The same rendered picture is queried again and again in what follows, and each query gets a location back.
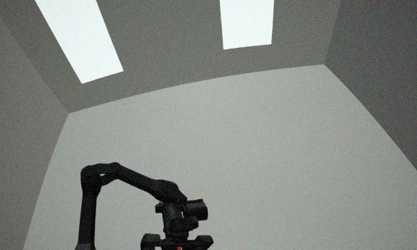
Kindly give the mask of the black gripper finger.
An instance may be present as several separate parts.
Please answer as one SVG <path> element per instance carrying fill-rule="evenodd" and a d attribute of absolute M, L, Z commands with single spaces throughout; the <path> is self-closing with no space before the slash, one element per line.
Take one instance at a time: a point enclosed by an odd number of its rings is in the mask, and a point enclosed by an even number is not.
<path fill-rule="evenodd" d="M 177 244 L 166 244 L 162 250 L 177 250 Z"/>
<path fill-rule="evenodd" d="M 197 244 L 187 244 L 187 246 L 183 250 L 195 250 L 197 246 Z"/>

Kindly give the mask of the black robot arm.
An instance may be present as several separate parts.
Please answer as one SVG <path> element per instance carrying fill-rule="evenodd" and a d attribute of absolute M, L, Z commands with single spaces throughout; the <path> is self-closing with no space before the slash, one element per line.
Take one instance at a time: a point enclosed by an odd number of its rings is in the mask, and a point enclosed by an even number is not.
<path fill-rule="evenodd" d="M 105 175 L 101 176 L 100 174 Z M 167 236 L 171 233 L 189 234 L 189 231 L 199 227 L 198 221 L 208 218 L 207 206 L 203 199 L 187 201 L 187 197 L 174 182 L 164 179 L 154 180 L 117 162 L 85 166 L 81 170 L 80 177 L 83 198 L 78 243 L 74 250 L 96 250 L 94 246 L 96 198 L 101 191 L 101 186 L 107 185 L 115 179 L 148 192 L 160 201 L 155 206 L 155 213 L 162 213 L 163 221 L 167 219 Z M 182 218 L 181 211 L 184 218 Z M 168 218 L 170 217 L 175 218 L 169 222 Z"/>

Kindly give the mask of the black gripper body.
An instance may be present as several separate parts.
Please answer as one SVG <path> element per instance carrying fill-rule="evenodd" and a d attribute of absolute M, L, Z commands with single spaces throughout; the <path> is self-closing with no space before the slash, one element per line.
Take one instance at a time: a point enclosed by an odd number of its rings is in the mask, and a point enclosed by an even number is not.
<path fill-rule="evenodd" d="M 189 234 L 186 233 L 171 233 L 166 234 L 167 219 L 164 220 L 163 233 L 165 233 L 165 239 L 161 240 L 160 235 L 146 233 L 140 243 L 141 250 L 155 250 L 155 247 L 164 248 L 166 244 L 177 244 L 177 247 L 182 247 L 182 250 L 187 244 L 197 244 L 195 250 L 207 250 L 214 243 L 210 235 L 198 235 L 195 240 L 188 240 Z"/>

